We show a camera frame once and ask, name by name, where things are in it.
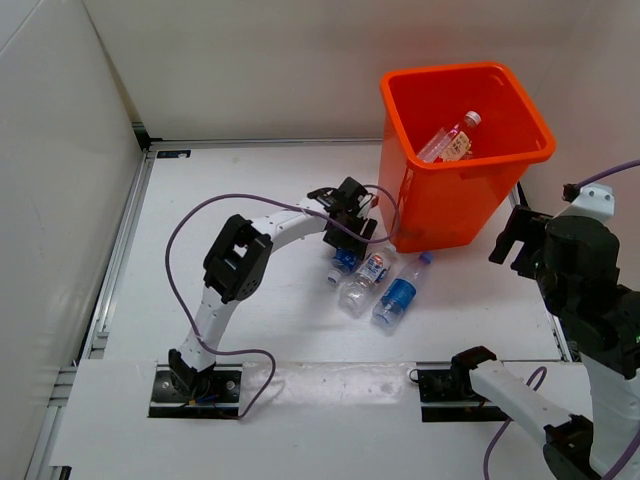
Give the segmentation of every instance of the black sticker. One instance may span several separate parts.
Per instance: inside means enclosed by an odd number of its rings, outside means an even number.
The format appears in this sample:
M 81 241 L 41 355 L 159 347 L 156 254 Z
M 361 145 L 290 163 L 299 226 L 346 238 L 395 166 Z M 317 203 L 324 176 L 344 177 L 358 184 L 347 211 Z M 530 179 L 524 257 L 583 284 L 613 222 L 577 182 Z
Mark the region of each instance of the black sticker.
M 156 158 L 189 158 L 191 150 L 164 150 L 158 152 Z

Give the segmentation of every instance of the bottle in bucket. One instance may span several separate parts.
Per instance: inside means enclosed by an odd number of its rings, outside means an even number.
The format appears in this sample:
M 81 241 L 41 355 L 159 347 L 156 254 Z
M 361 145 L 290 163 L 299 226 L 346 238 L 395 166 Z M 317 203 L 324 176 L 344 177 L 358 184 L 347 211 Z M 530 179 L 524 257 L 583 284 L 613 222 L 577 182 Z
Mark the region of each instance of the bottle in bucket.
M 441 128 L 434 137 L 422 147 L 417 157 L 423 162 L 455 162 L 471 158 L 471 139 L 473 130 L 480 124 L 480 115 L 468 111 L 462 121 L 446 132 Z

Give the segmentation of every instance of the bottle cap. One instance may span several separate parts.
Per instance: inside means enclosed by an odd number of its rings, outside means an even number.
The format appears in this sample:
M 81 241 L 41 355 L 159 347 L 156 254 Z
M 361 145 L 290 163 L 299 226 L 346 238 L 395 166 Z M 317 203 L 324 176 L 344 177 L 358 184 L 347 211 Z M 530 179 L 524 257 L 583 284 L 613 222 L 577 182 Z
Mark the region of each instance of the bottle cap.
M 341 278 L 342 274 L 336 268 L 332 268 L 331 270 L 329 270 L 329 273 L 327 273 L 327 281 L 331 285 L 337 285 L 340 282 Z
M 469 110 L 467 113 L 465 113 L 464 117 L 471 120 L 476 124 L 476 126 L 480 125 L 480 122 L 482 121 L 482 117 L 480 117 L 480 115 L 478 115 L 478 113 L 474 112 L 473 110 Z
M 433 253 L 431 252 L 422 252 L 420 254 L 420 260 L 422 260 L 423 262 L 425 262 L 426 264 L 431 264 L 433 263 Z

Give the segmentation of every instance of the bottle label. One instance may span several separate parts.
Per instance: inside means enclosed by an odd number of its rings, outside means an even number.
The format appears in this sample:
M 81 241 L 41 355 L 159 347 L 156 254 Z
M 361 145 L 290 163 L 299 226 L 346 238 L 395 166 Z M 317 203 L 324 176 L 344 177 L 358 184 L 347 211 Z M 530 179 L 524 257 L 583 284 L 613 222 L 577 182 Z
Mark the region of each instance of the bottle label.
M 455 162 L 464 157 L 469 148 L 471 148 L 471 140 L 464 132 L 459 132 L 442 151 L 440 158 L 445 162 Z
M 378 255 L 377 253 L 369 254 L 358 269 L 358 273 L 373 283 L 380 283 L 389 270 L 388 266 L 384 263 L 382 255 Z
M 415 296 L 416 287 L 402 278 L 396 278 L 381 301 L 382 303 L 386 303 L 389 300 L 393 300 L 400 305 L 403 310 L 406 310 Z
M 348 250 L 339 248 L 336 250 L 336 254 L 331 261 L 331 264 L 336 268 L 342 268 L 346 273 L 351 273 L 358 263 L 358 257 Z

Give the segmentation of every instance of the white wall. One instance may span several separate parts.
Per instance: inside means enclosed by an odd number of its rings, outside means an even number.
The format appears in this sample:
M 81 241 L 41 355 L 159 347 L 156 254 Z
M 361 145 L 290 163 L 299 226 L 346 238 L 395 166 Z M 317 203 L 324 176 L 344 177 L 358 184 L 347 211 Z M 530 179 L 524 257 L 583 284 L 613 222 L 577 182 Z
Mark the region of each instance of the white wall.
M 562 184 L 640 158 L 640 2 L 600 0 L 579 19 L 535 101 L 556 136 L 556 154 L 529 169 L 523 184 L 532 206 L 556 212 Z M 622 242 L 622 281 L 640 289 L 640 169 L 610 177 Z
M 587 0 L 85 0 L 149 133 L 380 136 L 396 68 L 497 60 L 535 92 Z
M 0 6 L 0 477 L 11 479 L 77 353 L 140 157 L 81 1 L 27 4 Z

